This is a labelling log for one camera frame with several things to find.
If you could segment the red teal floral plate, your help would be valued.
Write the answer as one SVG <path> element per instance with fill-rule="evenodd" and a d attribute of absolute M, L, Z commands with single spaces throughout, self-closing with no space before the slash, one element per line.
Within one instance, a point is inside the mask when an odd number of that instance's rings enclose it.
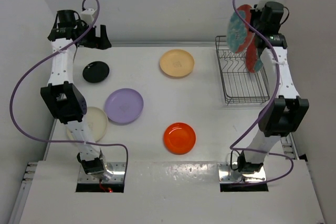
<path fill-rule="evenodd" d="M 251 73 L 259 72 L 263 67 L 263 63 L 255 46 L 255 37 L 252 39 L 250 45 L 246 49 L 245 64 L 247 70 Z"/>
<path fill-rule="evenodd" d="M 254 34 L 249 27 L 238 17 L 236 12 L 230 17 L 226 41 L 229 50 L 235 54 L 244 51 L 251 43 Z"/>

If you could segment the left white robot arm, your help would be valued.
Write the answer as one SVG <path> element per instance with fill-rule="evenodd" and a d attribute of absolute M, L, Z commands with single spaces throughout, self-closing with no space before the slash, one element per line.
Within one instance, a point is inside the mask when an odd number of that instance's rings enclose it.
<path fill-rule="evenodd" d="M 106 26 L 101 25 L 100 36 L 96 28 L 82 20 L 74 10 L 59 10 L 48 36 L 53 52 L 50 78 L 40 94 L 47 108 L 71 134 L 78 148 L 77 160 L 85 174 L 108 181 L 112 168 L 106 162 L 86 120 L 87 103 L 73 83 L 73 62 L 78 46 L 105 50 L 111 47 Z"/>

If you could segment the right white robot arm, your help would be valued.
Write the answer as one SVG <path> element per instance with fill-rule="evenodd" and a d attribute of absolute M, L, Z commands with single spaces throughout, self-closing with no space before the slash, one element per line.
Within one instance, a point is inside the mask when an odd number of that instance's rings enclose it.
<path fill-rule="evenodd" d="M 296 90 L 287 60 L 287 42 L 279 32 L 285 7 L 267 2 L 261 10 L 251 11 L 251 25 L 258 31 L 254 38 L 256 59 L 252 70 L 263 66 L 273 92 L 267 107 L 261 112 L 258 132 L 237 159 L 240 173 L 252 174 L 263 167 L 273 146 L 297 130 L 309 108 L 308 99 Z"/>

